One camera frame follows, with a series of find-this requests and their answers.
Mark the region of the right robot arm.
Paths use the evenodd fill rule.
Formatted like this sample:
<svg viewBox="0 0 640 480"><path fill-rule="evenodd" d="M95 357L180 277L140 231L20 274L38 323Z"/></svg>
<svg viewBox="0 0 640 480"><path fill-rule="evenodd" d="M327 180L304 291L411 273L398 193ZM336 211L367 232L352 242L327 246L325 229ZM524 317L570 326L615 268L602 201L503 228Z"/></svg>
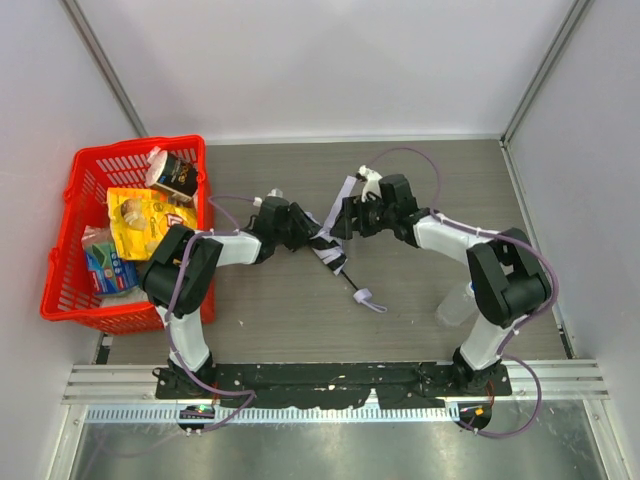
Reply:
<svg viewBox="0 0 640 480"><path fill-rule="evenodd" d="M347 177L325 227L341 240L389 230L411 247L468 268L478 317L452 357L452 380L459 389L484 387L517 330L557 298L555 272L523 231L471 227L436 209L421 208L402 174L382 177L364 167Z"/></svg>

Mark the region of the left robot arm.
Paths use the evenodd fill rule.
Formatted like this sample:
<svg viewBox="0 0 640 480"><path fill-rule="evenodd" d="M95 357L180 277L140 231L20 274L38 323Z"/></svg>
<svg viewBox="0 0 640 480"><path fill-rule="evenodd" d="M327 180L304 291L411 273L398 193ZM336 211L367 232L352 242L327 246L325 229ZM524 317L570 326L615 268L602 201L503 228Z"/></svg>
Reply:
<svg viewBox="0 0 640 480"><path fill-rule="evenodd" d="M140 285L163 320L169 342L167 371L180 384L239 397L214 387L216 367L203 333L201 310L217 269L260 264L277 247L296 251L321 227L295 202L270 196L248 226L234 234L170 227L142 269Z"/></svg>

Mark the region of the lavender folding umbrella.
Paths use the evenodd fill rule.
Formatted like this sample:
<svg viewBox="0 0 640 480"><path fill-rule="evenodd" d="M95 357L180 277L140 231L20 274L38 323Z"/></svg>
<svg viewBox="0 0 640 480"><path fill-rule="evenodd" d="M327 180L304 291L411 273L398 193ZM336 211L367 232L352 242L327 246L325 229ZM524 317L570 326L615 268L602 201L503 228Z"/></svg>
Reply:
<svg viewBox="0 0 640 480"><path fill-rule="evenodd" d="M349 277L345 271L347 256L343 249L343 243L337 237L330 234L330 230L337 224L338 214L341 211L342 201L350 196L356 178L347 176L342 187L334 200L334 203L323 223L317 221L314 216L306 211L305 215L312 223L312 235L309 245L318 259L332 272L336 277L342 277L354 290L354 301L376 313L384 314L387 308L383 305L376 304L372 301L373 294L367 288L359 288L356 283Z"/></svg>

